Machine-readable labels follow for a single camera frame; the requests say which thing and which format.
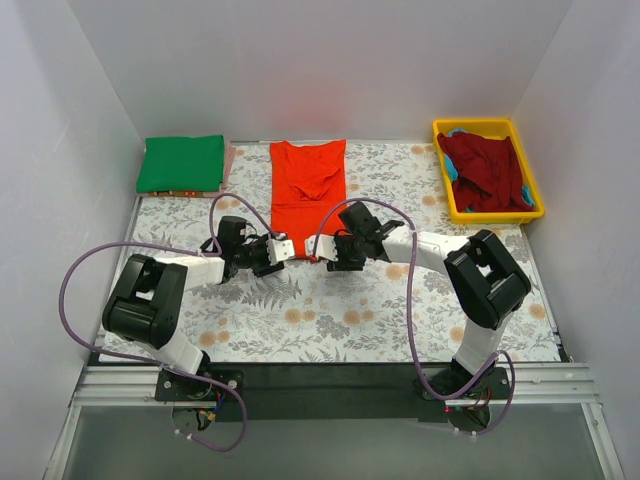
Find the orange t shirt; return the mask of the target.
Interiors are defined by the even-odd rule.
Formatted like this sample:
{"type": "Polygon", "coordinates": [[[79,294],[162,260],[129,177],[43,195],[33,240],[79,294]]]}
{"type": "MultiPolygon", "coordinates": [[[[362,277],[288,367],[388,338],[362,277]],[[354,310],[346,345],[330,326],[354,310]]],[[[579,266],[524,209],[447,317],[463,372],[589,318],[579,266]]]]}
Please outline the orange t shirt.
{"type": "Polygon", "coordinates": [[[344,139],[322,145],[270,145],[271,227],[293,241],[297,259],[307,257],[305,240],[318,229],[332,234],[341,228],[336,215],[325,216],[346,199],[346,146],[344,139]]]}

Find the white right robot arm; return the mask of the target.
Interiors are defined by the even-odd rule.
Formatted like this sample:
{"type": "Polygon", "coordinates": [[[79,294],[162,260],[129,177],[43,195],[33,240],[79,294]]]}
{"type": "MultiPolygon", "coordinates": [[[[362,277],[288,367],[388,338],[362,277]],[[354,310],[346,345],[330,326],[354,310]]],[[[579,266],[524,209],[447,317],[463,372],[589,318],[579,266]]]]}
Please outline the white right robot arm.
{"type": "Polygon", "coordinates": [[[344,231],[308,238],[307,254],[325,260],[330,271],[360,271],[379,260],[447,276],[466,316],[463,340],[447,370],[432,378],[419,370],[418,378],[438,400],[479,395],[489,384],[510,318],[531,292],[529,277],[490,230],[469,237],[430,233],[406,214],[381,223],[368,203],[356,198],[334,207],[344,231]]]}

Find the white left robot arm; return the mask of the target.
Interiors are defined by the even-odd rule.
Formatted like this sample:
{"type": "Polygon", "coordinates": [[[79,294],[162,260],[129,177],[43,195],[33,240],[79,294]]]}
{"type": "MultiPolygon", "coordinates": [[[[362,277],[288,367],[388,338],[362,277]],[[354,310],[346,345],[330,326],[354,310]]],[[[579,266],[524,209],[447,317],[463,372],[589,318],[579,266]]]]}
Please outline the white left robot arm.
{"type": "Polygon", "coordinates": [[[103,328],[136,344],[152,359],[181,370],[178,387],[193,400],[211,392],[213,377],[204,369],[210,363],[208,356],[180,330],[184,293],[224,284],[240,270],[249,270],[256,277],[270,275],[295,256],[287,235],[258,236],[247,230],[245,219],[225,216],[217,235],[194,255],[130,256],[103,310],[103,328]]]}

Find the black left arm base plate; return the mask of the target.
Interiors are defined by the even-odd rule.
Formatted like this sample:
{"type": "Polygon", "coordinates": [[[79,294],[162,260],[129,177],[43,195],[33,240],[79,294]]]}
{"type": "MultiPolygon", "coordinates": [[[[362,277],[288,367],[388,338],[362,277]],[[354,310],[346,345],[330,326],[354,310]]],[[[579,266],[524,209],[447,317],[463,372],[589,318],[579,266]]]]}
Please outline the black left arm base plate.
{"type": "Polygon", "coordinates": [[[211,367],[201,371],[200,374],[213,379],[216,385],[161,370],[156,382],[154,399],[159,402],[214,402],[225,397],[227,400],[234,401],[234,397],[222,388],[222,385],[238,394],[242,393],[244,373],[241,370],[211,367]]]}

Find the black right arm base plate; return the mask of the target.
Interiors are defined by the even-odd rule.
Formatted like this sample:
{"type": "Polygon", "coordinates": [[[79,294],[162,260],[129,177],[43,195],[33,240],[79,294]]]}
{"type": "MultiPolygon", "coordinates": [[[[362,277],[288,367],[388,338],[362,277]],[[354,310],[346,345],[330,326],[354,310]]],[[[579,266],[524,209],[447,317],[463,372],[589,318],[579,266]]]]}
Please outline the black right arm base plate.
{"type": "Polygon", "coordinates": [[[413,381],[417,393],[426,400],[478,399],[490,395],[491,399],[506,400],[511,391],[511,382],[504,368],[493,367],[476,379],[465,390],[462,388],[472,379],[472,375],[464,369],[446,366],[443,368],[425,368],[423,373],[436,393],[433,396],[423,385],[419,377],[413,381]]]}

